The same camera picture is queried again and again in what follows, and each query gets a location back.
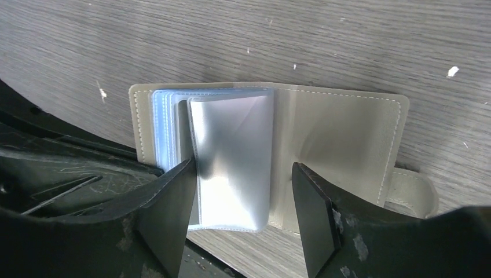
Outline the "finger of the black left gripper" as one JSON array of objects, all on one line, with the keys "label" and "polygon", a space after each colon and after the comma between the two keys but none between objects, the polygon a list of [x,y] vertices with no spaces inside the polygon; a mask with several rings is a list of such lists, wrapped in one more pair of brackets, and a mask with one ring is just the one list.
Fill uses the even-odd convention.
[{"label": "finger of the black left gripper", "polygon": [[162,174],[139,163],[134,149],[71,125],[1,83],[1,207],[76,213]]}]

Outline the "beige card holder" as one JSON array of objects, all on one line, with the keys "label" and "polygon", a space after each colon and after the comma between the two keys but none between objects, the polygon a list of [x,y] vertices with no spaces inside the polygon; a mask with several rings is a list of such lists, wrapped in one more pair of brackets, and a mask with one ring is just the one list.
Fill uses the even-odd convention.
[{"label": "beige card holder", "polygon": [[272,82],[136,84],[137,158],[165,171],[197,161],[190,231],[298,232],[292,165],[416,218],[438,211],[434,185],[396,167],[409,99]]}]

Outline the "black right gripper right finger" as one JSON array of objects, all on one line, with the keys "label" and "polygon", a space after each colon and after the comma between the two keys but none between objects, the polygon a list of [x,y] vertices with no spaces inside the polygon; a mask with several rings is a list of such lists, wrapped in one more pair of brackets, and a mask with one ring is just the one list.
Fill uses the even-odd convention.
[{"label": "black right gripper right finger", "polygon": [[489,277],[490,207],[420,219],[374,205],[292,165],[309,277]]}]

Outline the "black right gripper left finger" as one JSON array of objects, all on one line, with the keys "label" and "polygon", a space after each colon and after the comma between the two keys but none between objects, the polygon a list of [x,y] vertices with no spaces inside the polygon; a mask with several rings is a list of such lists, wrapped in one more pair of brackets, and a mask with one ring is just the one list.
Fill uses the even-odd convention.
[{"label": "black right gripper left finger", "polygon": [[188,159],[79,215],[1,210],[2,277],[177,277],[197,187]]}]

